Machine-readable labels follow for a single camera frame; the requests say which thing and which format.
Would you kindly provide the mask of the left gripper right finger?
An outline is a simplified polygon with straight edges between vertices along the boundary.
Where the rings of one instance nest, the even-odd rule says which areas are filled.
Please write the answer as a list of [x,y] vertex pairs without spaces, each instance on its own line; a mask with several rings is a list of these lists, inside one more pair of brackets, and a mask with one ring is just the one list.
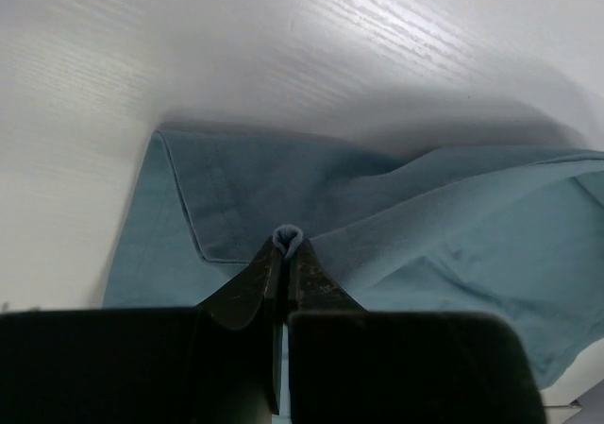
[[295,423],[543,423],[513,329],[491,314],[370,312],[319,263],[290,257],[288,351]]

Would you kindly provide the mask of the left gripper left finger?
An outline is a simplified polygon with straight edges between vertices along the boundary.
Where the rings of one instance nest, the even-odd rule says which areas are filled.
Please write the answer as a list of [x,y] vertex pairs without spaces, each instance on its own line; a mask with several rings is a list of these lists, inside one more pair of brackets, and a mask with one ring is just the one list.
[[5,423],[250,423],[278,411],[282,253],[193,307],[1,319]]

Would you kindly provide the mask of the grey-blue t-shirt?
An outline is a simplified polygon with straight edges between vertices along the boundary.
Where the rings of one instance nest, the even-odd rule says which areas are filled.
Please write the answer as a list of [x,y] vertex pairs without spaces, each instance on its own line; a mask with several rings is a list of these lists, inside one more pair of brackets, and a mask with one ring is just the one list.
[[159,130],[104,295],[189,306],[280,227],[373,311],[505,319],[540,387],[603,336],[603,156],[471,146],[413,160],[324,140]]

